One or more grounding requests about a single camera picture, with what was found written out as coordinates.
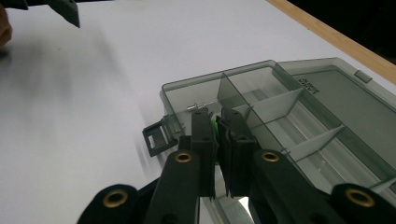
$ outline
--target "white surface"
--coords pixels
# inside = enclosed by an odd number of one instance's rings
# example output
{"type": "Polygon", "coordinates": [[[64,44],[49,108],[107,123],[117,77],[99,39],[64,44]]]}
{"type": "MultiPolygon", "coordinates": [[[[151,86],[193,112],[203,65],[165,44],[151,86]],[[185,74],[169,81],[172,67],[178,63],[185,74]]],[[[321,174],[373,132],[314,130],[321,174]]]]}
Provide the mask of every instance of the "white surface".
{"type": "Polygon", "coordinates": [[[161,85],[266,60],[340,57],[396,87],[269,3],[79,4],[81,28],[49,7],[9,10],[0,53],[1,223],[76,223],[101,189],[161,173],[141,131],[161,85]]]}

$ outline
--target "translucent plastic box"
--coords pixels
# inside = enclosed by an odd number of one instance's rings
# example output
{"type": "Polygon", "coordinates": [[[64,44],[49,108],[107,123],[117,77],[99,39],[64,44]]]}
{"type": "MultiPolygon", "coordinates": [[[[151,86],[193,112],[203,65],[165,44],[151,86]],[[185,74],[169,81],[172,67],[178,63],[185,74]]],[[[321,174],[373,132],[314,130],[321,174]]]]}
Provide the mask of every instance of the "translucent plastic box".
{"type": "Polygon", "coordinates": [[[396,97],[340,59],[255,63],[165,84],[161,96],[165,138],[191,134],[196,108],[233,108],[316,188],[355,183],[396,204],[396,97]]]}

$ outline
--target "small metal part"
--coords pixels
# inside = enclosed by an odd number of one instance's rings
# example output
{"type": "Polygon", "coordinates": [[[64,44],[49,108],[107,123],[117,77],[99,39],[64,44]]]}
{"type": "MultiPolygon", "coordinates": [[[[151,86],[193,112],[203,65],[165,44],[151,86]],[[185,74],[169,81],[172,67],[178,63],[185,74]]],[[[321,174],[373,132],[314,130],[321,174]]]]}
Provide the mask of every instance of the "small metal part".
{"type": "Polygon", "coordinates": [[[181,152],[176,154],[175,160],[178,162],[188,162],[192,160],[192,155],[187,152],[181,152]]]}
{"type": "Polygon", "coordinates": [[[363,207],[373,207],[374,199],[366,192],[359,189],[347,189],[346,196],[350,201],[363,207]]]}
{"type": "Polygon", "coordinates": [[[195,111],[195,110],[197,110],[197,109],[204,108],[204,107],[206,107],[206,106],[208,106],[208,105],[211,105],[211,104],[213,104],[213,103],[215,103],[215,102],[212,101],[212,102],[207,103],[207,104],[205,104],[205,103],[201,103],[201,104],[194,103],[193,105],[188,106],[188,107],[186,108],[186,111],[189,111],[189,112],[195,111]]]}
{"type": "Polygon", "coordinates": [[[103,199],[103,205],[114,208],[122,205],[128,199],[128,193],[123,189],[111,190],[103,199]]]}
{"type": "Polygon", "coordinates": [[[262,158],[265,161],[279,161],[279,156],[272,152],[264,152],[262,153],[262,158]]]}
{"type": "Polygon", "coordinates": [[[194,110],[197,110],[197,109],[199,109],[200,107],[203,107],[203,106],[205,106],[205,104],[196,104],[196,103],[194,103],[194,105],[188,106],[186,110],[187,111],[194,111],[194,110]]]}

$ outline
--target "brass insert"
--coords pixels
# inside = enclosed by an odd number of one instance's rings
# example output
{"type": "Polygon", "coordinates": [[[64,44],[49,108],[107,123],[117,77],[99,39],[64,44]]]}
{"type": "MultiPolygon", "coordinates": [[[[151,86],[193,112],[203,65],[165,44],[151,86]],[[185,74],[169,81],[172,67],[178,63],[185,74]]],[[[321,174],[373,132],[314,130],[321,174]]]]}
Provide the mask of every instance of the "brass insert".
{"type": "Polygon", "coordinates": [[[279,161],[279,156],[273,152],[264,152],[262,153],[262,158],[265,161],[279,161]]]}
{"type": "Polygon", "coordinates": [[[122,205],[128,199],[128,193],[123,189],[113,189],[103,199],[103,205],[114,208],[122,205]]]}
{"type": "Polygon", "coordinates": [[[175,160],[178,162],[188,162],[192,160],[192,155],[188,152],[180,152],[175,156],[175,160]]]}
{"type": "Polygon", "coordinates": [[[373,207],[375,205],[374,199],[368,193],[359,189],[347,189],[346,196],[353,203],[363,207],[373,207]]]}

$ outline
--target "wooden table edge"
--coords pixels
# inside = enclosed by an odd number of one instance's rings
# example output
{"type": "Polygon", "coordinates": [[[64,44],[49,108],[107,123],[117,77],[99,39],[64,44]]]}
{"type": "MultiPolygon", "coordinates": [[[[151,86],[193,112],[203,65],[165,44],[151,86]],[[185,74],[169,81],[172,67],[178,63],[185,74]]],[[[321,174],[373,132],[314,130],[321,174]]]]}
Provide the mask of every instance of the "wooden table edge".
{"type": "Polygon", "coordinates": [[[396,85],[395,64],[390,63],[286,0],[267,1],[316,35],[396,85]]]}

